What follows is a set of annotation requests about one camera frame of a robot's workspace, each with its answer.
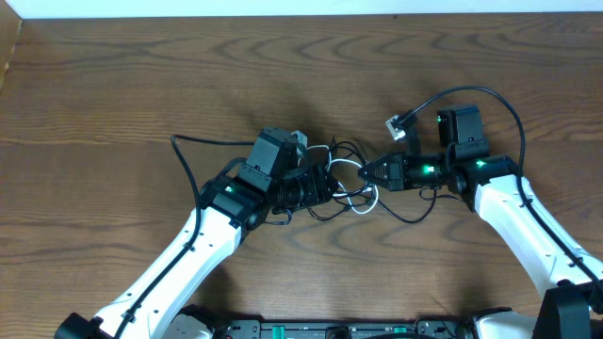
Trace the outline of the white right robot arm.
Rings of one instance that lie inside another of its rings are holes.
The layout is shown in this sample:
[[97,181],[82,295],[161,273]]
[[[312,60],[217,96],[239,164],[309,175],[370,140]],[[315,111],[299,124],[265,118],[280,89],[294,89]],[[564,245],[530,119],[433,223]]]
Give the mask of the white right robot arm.
[[536,317],[491,310],[472,317],[476,338],[599,338],[602,263],[546,210],[506,155],[457,160],[439,153],[389,153],[361,167],[364,181],[389,191],[448,186],[504,240],[542,304]]

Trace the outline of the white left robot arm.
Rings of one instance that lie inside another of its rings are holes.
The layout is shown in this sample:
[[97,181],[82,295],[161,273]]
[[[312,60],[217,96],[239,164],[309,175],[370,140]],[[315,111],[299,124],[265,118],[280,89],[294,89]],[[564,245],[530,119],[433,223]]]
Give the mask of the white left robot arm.
[[91,320],[73,313],[57,338],[161,338],[209,273],[232,255],[269,213],[294,212],[328,202],[337,189],[321,165],[271,175],[243,164],[226,170],[198,193],[180,233],[147,270]]

